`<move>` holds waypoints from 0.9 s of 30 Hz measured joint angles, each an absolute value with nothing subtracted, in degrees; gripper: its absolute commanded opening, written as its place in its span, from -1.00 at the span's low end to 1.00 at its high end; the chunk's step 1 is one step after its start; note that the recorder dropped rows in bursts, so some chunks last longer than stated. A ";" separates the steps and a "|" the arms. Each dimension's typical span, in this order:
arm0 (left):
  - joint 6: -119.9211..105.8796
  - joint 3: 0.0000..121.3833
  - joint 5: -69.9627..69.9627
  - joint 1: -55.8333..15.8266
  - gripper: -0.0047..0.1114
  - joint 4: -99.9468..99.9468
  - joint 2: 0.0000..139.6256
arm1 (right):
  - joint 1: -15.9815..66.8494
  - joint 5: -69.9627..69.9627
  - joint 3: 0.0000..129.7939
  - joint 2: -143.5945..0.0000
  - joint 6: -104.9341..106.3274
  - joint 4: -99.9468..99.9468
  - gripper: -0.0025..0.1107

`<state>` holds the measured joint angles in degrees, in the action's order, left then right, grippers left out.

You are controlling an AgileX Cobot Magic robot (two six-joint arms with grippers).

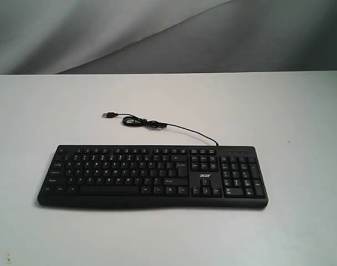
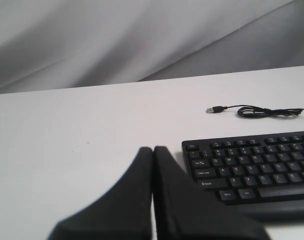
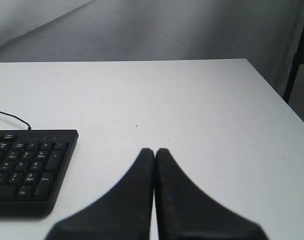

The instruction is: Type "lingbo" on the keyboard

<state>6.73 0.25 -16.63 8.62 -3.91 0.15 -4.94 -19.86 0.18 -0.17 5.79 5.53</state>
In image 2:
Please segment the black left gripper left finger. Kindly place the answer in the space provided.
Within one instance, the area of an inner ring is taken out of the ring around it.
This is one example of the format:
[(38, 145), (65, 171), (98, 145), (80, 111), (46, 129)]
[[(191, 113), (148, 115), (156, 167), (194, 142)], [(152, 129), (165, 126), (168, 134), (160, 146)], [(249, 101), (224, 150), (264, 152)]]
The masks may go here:
[(102, 197), (58, 222), (50, 240), (150, 240), (153, 151), (141, 147)]

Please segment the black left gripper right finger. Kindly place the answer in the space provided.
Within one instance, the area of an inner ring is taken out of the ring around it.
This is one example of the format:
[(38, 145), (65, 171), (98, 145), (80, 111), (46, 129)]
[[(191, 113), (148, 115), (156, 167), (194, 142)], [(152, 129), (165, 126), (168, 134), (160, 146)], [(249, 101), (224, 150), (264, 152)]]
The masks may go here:
[(159, 240), (270, 239), (261, 223), (199, 188), (167, 147), (155, 147), (153, 157), (153, 202)]

